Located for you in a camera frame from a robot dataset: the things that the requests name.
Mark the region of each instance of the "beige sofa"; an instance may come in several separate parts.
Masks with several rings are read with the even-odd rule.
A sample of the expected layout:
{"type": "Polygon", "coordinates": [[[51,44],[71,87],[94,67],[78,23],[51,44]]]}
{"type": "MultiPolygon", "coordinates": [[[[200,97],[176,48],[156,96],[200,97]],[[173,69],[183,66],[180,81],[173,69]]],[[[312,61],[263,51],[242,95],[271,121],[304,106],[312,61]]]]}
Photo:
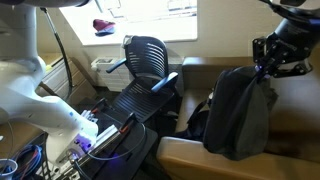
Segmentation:
{"type": "MultiPolygon", "coordinates": [[[[320,53],[314,51],[313,72],[272,79],[279,94],[270,117],[265,153],[231,161],[209,153],[201,142],[163,137],[157,159],[172,179],[320,179],[320,53]]],[[[182,71],[185,93],[176,131],[187,127],[194,108],[207,98],[223,69],[252,65],[249,57],[187,57],[182,71]]]]}

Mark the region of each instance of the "chair armrest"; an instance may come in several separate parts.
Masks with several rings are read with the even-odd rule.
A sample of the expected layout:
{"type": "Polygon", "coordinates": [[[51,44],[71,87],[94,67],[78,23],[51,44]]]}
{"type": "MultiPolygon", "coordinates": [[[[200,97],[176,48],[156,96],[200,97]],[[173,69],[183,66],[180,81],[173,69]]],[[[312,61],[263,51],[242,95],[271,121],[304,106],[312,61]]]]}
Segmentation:
{"type": "Polygon", "coordinates": [[[157,159],[172,179],[319,179],[320,164],[267,153],[231,161],[201,142],[161,139],[157,159]]]}
{"type": "Polygon", "coordinates": [[[177,82],[177,80],[178,80],[178,73],[172,72],[167,77],[163,78],[160,82],[158,82],[156,85],[154,85],[151,91],[156,93],[164,86],[174,85],[177,82]]]}
{"type": "Polygon", "coordinates": [[[121,66],[122,64],[124,64],[127,61],[126,58],[120,59],[119,61],[117,61],[116,63],[114,63],[109,69],[106,70],[107,73],[112,73],[112,71],[114,71],[115,69],[117,69],[119,66],[121,66]]]}

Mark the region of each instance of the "office chair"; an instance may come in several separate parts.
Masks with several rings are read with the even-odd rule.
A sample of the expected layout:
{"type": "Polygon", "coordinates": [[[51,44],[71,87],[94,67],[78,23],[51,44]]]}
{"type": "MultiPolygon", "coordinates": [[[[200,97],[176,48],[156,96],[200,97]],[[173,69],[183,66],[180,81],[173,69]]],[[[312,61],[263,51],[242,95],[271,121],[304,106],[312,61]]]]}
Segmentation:
{"type": "Polygon", "coordinates": [[[125,64],[134,80],[115,98],[111,107],[120,113],[134,113],[145,122],[171,98],[179,97],[175,88],[178,73],[168,70],[165,44],[154,37],[126,36],[123,48],[126,58],[111,66],[111,73],[125,64]]]}

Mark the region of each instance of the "floor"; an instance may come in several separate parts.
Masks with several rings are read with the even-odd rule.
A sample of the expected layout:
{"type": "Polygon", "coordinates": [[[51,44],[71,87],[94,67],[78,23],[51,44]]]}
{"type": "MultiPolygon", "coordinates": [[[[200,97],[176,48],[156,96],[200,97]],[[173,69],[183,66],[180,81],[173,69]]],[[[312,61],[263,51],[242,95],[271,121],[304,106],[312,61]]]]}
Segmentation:
{"type": "MultiPolygon", "coordinates": [[[[112,102],[119,92],[111,92],[105,87],[95,87],[97,91],[97,100],[106,98],[109,102],[112,102]]],[[[175,100],[170,101],[164,108],[164,112],[178,112],[177,107],[181,103],[181,98],[176,102],[175,100]]],[[[174,116],[155,116],[153,119],[147,121],[145,126],[158,133],[158,141],[154,144],[146,159],[142,163],[139,171],[133,180],[170,180],[170,177],[163,171],[161,165],[156,160],[156,152],[161,137],[170,136],[174,133],[176,126],[176,117],[174,116]]]]}

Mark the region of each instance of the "chair seat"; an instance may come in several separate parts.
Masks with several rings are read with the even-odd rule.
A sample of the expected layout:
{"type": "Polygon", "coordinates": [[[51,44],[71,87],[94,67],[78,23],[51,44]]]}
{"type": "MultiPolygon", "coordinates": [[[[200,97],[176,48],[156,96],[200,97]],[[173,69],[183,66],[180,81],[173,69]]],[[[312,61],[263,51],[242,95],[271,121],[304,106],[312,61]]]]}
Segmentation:
{"type": "Polygon", "coordinates": [[[145,122],[159,107],[164,106],[173,96],[169,88],[161,88],[157,93],[151,88],[159,82],[155,79],[135,78],[112,102],[111,106],[120,113],[134,112],[139,122],[145,122]]]}

